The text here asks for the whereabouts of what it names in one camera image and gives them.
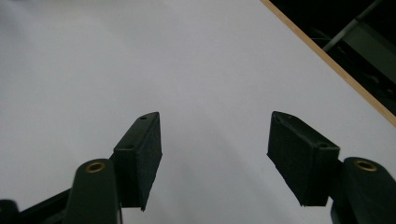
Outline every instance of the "wooden edge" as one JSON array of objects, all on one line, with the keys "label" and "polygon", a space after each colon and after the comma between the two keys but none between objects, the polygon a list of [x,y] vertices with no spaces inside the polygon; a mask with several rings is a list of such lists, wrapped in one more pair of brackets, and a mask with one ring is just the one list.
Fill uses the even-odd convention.
[{"label": "wooden edge", "polygon": [[396,127],[396,117],[384,107],[375,97],[357,82],[346,70],[336,63],[323,49],[321,49],[311,38],[309,38],[296,24],[294,24],[285,14],[283,14],[269,0],[262,2],[283,21],[309,48],[311,48],[326,64],[328,64],[341,78],[343,78],[355,91],[357,91],[370,105],[372,105],[382,116],[384,116],[394,127]]}]

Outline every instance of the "white table surface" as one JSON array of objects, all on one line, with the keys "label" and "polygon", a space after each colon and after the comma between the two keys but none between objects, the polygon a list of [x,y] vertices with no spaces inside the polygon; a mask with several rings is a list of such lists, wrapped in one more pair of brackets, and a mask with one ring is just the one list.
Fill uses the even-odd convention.
[{"label": "white table surface", "polygon": [[161,113],[146,212],[124,223],[332,223],[266,157],[299,117],[396,176],[396,130],[259,0],[0,1],[0,197],[21,210]]}]

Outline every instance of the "bolt hole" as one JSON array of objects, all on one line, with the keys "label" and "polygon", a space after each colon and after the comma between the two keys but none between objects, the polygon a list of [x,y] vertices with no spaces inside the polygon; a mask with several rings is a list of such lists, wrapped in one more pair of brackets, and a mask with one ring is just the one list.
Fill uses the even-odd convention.
[{"label": "bolt hole", "polygon": [[375,172],[377,170],[376,166],[368,161],[355,161],[355,165],[365,171]]},{"label": "bolt hole", "polygon": [[105,169],[105,164],[101,161],[95,161],[90,163],[87,168],[85,168],[85,171],[87,173],[97,173]]}]

